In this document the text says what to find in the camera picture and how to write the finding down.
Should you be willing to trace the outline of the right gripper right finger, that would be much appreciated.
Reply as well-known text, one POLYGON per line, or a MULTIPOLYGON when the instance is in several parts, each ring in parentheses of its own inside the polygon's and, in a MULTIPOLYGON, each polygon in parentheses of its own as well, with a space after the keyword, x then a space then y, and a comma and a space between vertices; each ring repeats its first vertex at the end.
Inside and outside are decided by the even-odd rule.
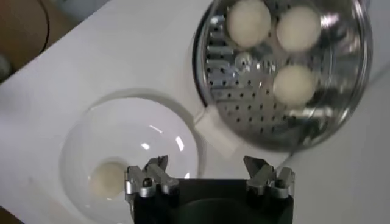
POLYGON ((249 192, 256 196, 270 194, 272 198, 286 199, 294 196, 295 173, 289 167, 282 167, 279 171, 264 159, 245 156, 245 167, 250 178, 246 181, 249 192))

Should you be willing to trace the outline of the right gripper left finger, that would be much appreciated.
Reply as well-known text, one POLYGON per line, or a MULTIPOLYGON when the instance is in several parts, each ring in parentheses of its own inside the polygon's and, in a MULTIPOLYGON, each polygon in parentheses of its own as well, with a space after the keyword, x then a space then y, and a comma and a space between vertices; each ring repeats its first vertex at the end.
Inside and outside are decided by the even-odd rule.
POLYGON ((143 169, 129 166, 124 172, 126 201, 134 201, 136 196, 154 197, 158 189, 163 195, 177 195, 179 180, 165 172, 168 161, 168 155, 164 155, 150 159, 143 169))

